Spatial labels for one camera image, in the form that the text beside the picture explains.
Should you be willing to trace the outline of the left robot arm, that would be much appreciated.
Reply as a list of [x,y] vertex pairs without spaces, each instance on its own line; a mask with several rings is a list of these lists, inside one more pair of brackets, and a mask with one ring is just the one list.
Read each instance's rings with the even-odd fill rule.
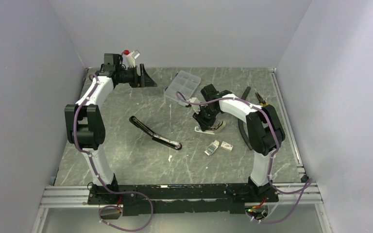
[[132,88],[157,86],[144,65],[136,64],[139,56],[137,50],[104,54],[100,70],[89,76],[89,89],[75,104],[66,105],[64,110],[68,142],[85,157],[93,176],[92,182],[96,187],[103,187],[100,197],[108,204],[119,199],[120,191],[103,148],[106,130],[100,107],[119,84],[127,83]]

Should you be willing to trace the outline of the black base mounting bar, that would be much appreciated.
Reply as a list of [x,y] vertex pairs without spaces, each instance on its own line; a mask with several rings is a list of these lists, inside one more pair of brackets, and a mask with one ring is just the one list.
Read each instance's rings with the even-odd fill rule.
[[119,194],[92,186],[89,204],[122,205],[124,216],[229,212],[243,214],[245,208],[261,202],[278,202],[272,188],[257,194],[248,183],[119,185]]

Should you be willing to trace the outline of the white staple box sleeve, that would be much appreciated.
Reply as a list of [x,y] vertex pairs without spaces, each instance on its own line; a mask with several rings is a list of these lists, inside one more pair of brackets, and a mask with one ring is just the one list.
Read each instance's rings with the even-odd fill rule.
[[233,147],[234,146],[232,144],[229,144],[225,141],[222,141],[222,143],[221,143],[221,148],[224,149],[224,150],[227,150],[229,152],[231,152],[233,150]]

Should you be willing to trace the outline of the staple tray with staples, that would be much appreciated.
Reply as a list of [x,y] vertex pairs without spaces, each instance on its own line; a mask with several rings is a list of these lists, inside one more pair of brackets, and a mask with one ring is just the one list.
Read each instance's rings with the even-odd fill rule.
[[208,156],[212,155],[218,149],[219,144],[218,140],[214,140],[209,146],[207,146],[204,153]]

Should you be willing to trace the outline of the aluminium extrusion rail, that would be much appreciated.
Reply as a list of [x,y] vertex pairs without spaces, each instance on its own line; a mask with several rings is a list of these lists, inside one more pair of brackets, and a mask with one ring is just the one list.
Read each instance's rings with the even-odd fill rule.
[[[86,186],[47,186],[40,201],[41,208],[97,208],[104,205],[89,204]],[[323,204],[316,185],[306,189],[299,204]]]

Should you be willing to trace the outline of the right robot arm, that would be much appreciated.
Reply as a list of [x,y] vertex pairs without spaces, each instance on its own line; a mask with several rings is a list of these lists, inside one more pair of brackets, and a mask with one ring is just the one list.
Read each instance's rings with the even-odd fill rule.
[[202,131],[209,130],[219,113],[228,113],[245,123],[248,142],[254,151],[254,165],[249,177],[248,196],[253,201],[260,201],[272,189],[271,169],[275,154],[285,140],[276,108],[270,104],[252,104],[228,90],[217,91],[210,84],[201,90],[205,101],[189,99],[195,107],[193,118]]

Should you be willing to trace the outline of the clear plastic organizer box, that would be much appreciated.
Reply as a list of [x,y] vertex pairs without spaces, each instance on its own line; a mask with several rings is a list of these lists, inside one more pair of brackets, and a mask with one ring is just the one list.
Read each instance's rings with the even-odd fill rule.
[[164,96],[177,102],[181,106],[187,106],[186,103],[179,100],[176,92],[179,91],[187,100],[190,99],[200,85],[201,77],[188,73],[184,70],[179,71],[172,82],[164,91]]

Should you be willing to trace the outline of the yellow handled pliers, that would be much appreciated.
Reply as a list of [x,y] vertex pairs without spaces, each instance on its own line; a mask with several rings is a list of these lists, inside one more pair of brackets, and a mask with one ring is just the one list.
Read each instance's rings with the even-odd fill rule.
[[256,96],[256,98],[257,98],[257,100],[258,100],[258,102],[261,106],[269,105],[269,103],[266,102],[266,100],[258,92],[255,93],[255,96]]

